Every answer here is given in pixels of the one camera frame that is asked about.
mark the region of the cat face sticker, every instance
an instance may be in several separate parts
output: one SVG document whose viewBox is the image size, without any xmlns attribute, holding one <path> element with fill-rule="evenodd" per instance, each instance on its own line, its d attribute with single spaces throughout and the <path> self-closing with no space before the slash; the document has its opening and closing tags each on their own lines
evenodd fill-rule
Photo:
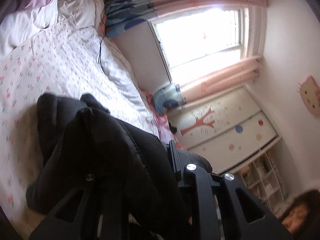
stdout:
<svg viewBox="0 0 320 240">
<path fill-rule="evenodd" d="M 320 87 L 312 76 L 300 84 L 300 96 L 309 112 L 320 117 Z"/>
</svg>

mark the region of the black down jacket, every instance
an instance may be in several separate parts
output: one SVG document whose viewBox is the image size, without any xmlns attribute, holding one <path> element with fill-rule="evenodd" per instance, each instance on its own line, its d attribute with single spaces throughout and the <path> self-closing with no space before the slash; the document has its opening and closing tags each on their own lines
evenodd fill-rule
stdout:
<svg viewBox="0 0 320 240">
<path fill-rule="evenodd" d="M 112 117 L 89 94 L 80 101 L 44 94 L 37 111 L 44 167 L 27 190 L 30 208 L 47 214 L 87 174 L 120 176 L 138 223 L 167 239 L 190 237 L 188 209 L 156 136 Z M 204 158 L 190 159 L 212 171 Z"/>
</svg>

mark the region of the metal screw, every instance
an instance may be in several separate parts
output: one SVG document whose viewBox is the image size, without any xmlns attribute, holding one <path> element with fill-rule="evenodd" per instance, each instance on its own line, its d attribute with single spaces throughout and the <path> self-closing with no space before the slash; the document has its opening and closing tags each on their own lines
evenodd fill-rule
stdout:
<svg viewBox="0 0 320 240">
<path fill-rule="evenodd" d="M 88 174 L 87 176 L 85 176 L 85 179 L 87 181 L 93 181 L 96 178 L 96 176 L 94 174 Z"/>
<path fill-rule="evenodd" d="M 197 165 L 195 165 L 193 163 L 190 163 L 190 164 L 187 165 L 187 169 L 189 171 L 194 171 L 196 168 L 197 168 Z"/>
<path fill-rule="evenodd" d="M 224 174 L 224 177 L 227 180 L 234 180 L 235 179 L 235 176 L 232 173 L 226 173 L 226 174 Z"/>
</svg>

